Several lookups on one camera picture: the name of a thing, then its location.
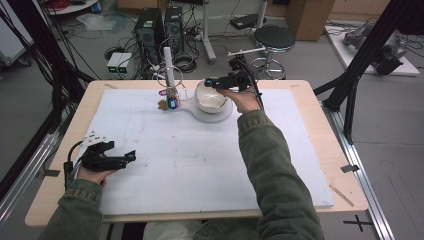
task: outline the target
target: person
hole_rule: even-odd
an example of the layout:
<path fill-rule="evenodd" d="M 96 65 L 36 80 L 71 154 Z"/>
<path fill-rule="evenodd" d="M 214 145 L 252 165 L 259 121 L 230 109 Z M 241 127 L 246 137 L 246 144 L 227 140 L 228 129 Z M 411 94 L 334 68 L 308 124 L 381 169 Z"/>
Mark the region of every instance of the person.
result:
<path fill-rule="evenodd" d="M 291 164 L 283 133 L 260 109 L 255 94 L 250 89 L 217 91 L 231 98 L 242 114 L 237 119 L 239 148 L 262 217 L 211 220 L 193 239 L 324 239 L 311 195 Z M 112 173 L 81 167 L 39 239 L 98 239 L 101 183 Z M 251 234 L 252 226 L 256 234 Z"/>

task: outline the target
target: hand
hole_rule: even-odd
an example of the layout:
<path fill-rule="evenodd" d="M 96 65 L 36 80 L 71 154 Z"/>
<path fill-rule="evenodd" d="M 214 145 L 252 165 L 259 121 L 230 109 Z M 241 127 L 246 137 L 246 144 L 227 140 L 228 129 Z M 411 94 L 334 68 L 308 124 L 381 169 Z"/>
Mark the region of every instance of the hand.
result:
<path fill-rule="evenodd" d="M 243 92 L 234 92 L 231 90 L 223 89 L 216 89 L 216 91 L 233 100 L 237 106 L 237 111 L 241 114 L 261 109 L 252 87 L 246 89 Z"/>
<path fill-rule="evenodd" d="M 115 172 L 116 170 L 93 172 L 83 166 L 80 166 L 78 169 L 77 179 L 88 180 L 104 187 L 106 185 L 106 177 Z"/>

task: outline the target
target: white bowl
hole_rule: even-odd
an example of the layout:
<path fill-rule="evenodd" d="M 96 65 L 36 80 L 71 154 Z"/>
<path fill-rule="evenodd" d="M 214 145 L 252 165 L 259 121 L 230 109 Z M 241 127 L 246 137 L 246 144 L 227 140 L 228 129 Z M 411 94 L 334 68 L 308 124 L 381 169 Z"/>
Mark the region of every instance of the white bowl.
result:
<path fill-rule="evenodd" d="M 211 87 L 205 87 L 205 81 L 197 84 L 195 98 L 197 106 L 207 113 L 219 113 L 224 110 L 224 105 L 231 103 L 228 97 L 216 92 Z"/>

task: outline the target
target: desk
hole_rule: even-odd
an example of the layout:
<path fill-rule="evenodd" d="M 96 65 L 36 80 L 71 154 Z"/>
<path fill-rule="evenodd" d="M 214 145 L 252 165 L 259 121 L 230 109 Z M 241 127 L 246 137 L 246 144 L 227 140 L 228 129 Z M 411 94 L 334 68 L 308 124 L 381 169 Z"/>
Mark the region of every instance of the desk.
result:
<path fill-rule="evenodd" d="M 197 81 L 184 81 L 187 88 L 194 89 Z M 318 209 L 318 212 L 364 211 L 367 200 L 352 172 L 343 173 L 340 167 L 348 164 L 342 149 L 312 91 L 306 81 L 260 81 L 260 89 L 290 89 L 306 130 L 317 154 L 325 178 L 335 201 L 331 208 Z M 106 89 L 161 89 L 155 81 L 96 81 L 89 85 L 80 106 L 56 153 L 50 169 L 61 170 L 57 178 L 46 177 L 26 216 L 30 226 L 46 225 L 57 207 L 57 201 L 64 193 L 62 164 L 72 145 L 83 139 L 90 122 L 97 111 L 103 92 Z M 149 214 L 127 216 L 104 216 L 105 222 L 160 221 L 181 219 L 208 219 L 224 217 L 257 217 L 259 211 L 201 212 L 190 214 Z"/>

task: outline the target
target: stool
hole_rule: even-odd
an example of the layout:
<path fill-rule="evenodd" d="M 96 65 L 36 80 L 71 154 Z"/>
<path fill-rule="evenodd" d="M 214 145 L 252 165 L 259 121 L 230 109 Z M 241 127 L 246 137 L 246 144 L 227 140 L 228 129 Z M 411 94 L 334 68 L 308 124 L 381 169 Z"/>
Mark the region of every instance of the stool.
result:
<path fill-rule="evenodd" d="M 296 42 L 293 33 L 278 26 L 264 26 L 255 31 L 253 35 L 258 46 L 264 47 L 266 57 L 256 58 L 250 62 L 250 66 L 255 72 L 256 79 L 286 79 L 284 67 L 272 59 L 275 52 L 290 51 Z"/>

